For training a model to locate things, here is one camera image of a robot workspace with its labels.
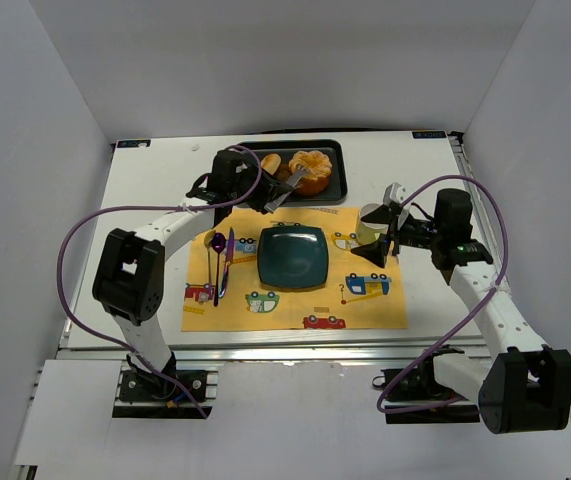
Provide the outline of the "table corner label sticker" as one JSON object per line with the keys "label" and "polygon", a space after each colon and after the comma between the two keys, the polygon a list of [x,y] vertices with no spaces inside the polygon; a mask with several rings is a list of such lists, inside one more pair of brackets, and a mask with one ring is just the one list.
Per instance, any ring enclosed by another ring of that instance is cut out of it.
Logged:
{"label": "table corner label sticker", "polygon": [[446,139],[448,135],[442,130],[422,130],[422,131],[412,131],[412,137],[414,139]]}
{"label": "table corner label sticker", "polygon": [[116,143],[117,149],[128,149],[128,148],[148,148],[151,145],[150,139],[127,139],[119,140]]}

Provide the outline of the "right table corner label sticker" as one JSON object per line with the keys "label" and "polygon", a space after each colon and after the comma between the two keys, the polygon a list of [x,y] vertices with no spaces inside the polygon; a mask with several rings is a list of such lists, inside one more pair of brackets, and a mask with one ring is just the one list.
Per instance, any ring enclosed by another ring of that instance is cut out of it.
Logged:
{"label": "right table corner label sticker", "polygon": [[448,135],[442,130],[422,130],[422,131],[412,131],[412,137],[414,139],[446,139]]}

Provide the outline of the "pale yellow cup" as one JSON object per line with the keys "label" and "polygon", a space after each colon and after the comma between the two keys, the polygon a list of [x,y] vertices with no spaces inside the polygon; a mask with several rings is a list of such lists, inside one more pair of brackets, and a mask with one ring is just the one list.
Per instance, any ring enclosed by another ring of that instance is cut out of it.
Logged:
{"label": "pale yellow cup", "polygon": [[386,223],[366,222],[364,217],[374,212],[379,207],[377,203],[369,203],[364,205],[358,212],[355,234],[359,245],[368,245],[375,242],[380,235],[387,233],[388,225]]}

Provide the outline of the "dark teal square plate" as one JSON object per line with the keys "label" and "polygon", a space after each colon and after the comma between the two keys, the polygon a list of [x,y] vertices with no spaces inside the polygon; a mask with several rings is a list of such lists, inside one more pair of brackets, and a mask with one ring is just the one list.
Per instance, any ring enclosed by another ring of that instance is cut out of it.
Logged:
{"label": "dark teal square plate", "polygon": [[309,290],[325,285],[329,252],[324,232],[311,226],[263,229],[257,268],[262,284],[282,290]]}

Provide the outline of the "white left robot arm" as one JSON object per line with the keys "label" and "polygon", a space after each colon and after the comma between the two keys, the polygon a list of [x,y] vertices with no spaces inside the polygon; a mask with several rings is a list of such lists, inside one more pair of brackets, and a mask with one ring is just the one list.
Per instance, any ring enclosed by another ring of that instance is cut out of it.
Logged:
{"label": "white left robot arm", "polygon": [[221,150],[209,174],[195,182],[175,211],[133,231],[116,228],[106,237],[92,296],[119,326],[136,369],[166,372],[173,358],[157,315],[167,260],[221,223],[236,204],[269,190],[270,183],[262,180],[265,175],[249,149]]}

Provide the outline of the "orange swirl bread loaf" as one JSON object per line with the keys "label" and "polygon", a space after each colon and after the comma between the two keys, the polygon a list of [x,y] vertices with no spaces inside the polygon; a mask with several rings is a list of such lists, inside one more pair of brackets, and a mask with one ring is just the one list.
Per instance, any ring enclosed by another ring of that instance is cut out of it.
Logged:
{"label": "orange swirl bread loaf", "polygon": [[322,193],[330,183],[333,166],[325,153],[298,151],[288,163],[291,174],[303,171],[303,176],[297,182],[295,193],[303,197],[312,197]]}

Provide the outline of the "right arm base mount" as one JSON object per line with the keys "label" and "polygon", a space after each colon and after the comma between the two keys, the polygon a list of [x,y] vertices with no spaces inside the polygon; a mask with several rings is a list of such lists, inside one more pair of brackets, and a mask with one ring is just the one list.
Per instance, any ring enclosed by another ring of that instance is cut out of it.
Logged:
{"label": "right arm base mount", "polygon": [[[384,407],[402,409],[414,404],[434,405],[440,401],[453,399],[457,393],[435,381],[433,359],[441,354],[463,354],[463,351],[451,345],[440,347],[435,354],[414,367],[391,390],[385,397]],[[461,401],[442,408],[386,414],[385,422],[387,425],[473,424],[479,423],[480,417],[476,406]]]}

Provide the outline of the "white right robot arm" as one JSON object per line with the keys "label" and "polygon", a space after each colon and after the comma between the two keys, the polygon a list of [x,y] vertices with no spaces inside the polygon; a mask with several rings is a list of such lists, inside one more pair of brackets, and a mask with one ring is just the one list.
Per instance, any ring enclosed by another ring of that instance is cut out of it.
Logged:
{"label": "white right robot arm", "polygon": [[447,285],[468,309],[489,350],[491,364],[470,359],[445,340],[428,348],[385,385],[388,399],[402,382],[425,390],[450,391],[435,406],[460,399],[473,403],[486,428],[494,434],[563,430],[571,407],[571,354],[552,348],[525,320],[511,295],[502,290],[502,273],[487,248],[473,239],[473,205],[468,192],[438,192],[433,216],[419,220],[406,208],[403,188],[387,187],[382,203],[365,221],[385,224],[386,233],[357,255],[377,266],[388,254],[408,246],[430,251]]}

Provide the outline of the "iridescent purple spoon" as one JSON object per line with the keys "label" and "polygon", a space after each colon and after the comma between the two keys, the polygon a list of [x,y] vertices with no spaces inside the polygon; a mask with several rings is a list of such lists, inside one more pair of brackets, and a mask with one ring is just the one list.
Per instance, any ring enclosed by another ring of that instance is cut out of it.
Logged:
{"label": "iridescent purple spoon", "polygon": [[226,248],[226,245],[227,245],[227,240],[225,236],[220,232],[216,232],[211,241],[212,249],[216,253],[216,278],[214,284],[214,299],[213,299],[213,305],[215,307],[217,307],[219,304],[220,259],[221,259],[221,254],[224,252]]}

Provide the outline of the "iridescent purple knife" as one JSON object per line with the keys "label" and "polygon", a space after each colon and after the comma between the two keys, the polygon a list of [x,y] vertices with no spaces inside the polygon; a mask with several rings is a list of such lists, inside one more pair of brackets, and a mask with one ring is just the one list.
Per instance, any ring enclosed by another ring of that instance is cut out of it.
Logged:
{"label": "iridescent purple knife", "polygon": [[227,238],[226,252],[225,252],[225,262],[223,268],[223,276],[221,280],[221,285],[219,289],[219,297],[223,298],[227,291],[228,281],[229,281],[229,270],[233,262],[233,256],[235,251],[235,233],[234,229],[229,229],[229,235]]}

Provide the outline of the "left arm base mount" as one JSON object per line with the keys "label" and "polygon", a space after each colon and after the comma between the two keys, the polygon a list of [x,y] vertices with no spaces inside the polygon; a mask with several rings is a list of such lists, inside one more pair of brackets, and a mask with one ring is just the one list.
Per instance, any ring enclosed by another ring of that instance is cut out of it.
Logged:
{"label": "left arm base mount", "polygon": [[140,370],[127,358],[121,366],[112,408],[114,419],[204,420],[217,395],[218,371],[168,364],[162,373],[183,385]]}

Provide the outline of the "dark brown bread piece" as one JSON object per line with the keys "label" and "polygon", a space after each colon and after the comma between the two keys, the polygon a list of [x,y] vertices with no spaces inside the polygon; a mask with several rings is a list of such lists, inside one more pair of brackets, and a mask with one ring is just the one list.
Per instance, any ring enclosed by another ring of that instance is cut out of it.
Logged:
{"label": "dark brown bread piece", "polygon": [[274,177],[279,180],[280,182],[286,183],[289,178],[292,176],[292,173],[289,170],[289,166],[287,164],[281,163],[276,170]]}

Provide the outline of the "round bagel bun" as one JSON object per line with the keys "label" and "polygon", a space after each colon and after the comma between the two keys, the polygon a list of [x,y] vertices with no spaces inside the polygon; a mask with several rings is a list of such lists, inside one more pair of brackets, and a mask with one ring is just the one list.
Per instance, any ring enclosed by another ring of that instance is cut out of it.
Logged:
{"label": "round bagel bun", "polygon": [[275,175],[281,162],[282,160],[279,154],[270,153],[261,160],[261,167],[270,175]]}

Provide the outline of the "yellow car print placemat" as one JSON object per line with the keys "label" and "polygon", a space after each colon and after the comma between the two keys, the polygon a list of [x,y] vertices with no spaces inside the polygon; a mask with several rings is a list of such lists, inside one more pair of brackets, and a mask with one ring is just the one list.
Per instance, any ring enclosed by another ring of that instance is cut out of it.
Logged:
{"label": "yellow car print placemat", "polygon": [[[226,294],[213,305],[216,253],[199,235],[191,244],[184,293],[185,332],[241,332],[291,329],[403,329],[407,325],[400,266],[379,268],[353,255],[357,247],[355,208],[283,208],[260,215],[237,209],[218,231],[235,233]],[[329,252],[324,286],[282,290],[262,284],[257,268],[261,231],[277,226],[320,228]]]}

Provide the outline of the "black baking tray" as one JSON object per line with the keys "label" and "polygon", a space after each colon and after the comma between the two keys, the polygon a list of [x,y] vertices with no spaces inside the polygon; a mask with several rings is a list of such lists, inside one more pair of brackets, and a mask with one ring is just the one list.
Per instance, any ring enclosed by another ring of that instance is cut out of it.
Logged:
{"label": "black baking tray", "polygon": [[342,149],[341,145],[335,140],[246,141],[236,146],[235,150],[242,152],[249,159],[249,162],[253,164],[256,164],[256,162],[249,151],[253,151],[259,159],[263,159],[268,154],[278,154],[282,165],[287,165],[298,152],[319,151],[329,158],[332,171],[329,176],[329,184],[322,192],[311,196],[303,196],[295,191],[291,191],[285,196],[285,191],[277,187],[272,193],[266,194],[266,200],[268,201],[281,200],[281,206],[320,207],[338,205],[347,195],[348,187]]}

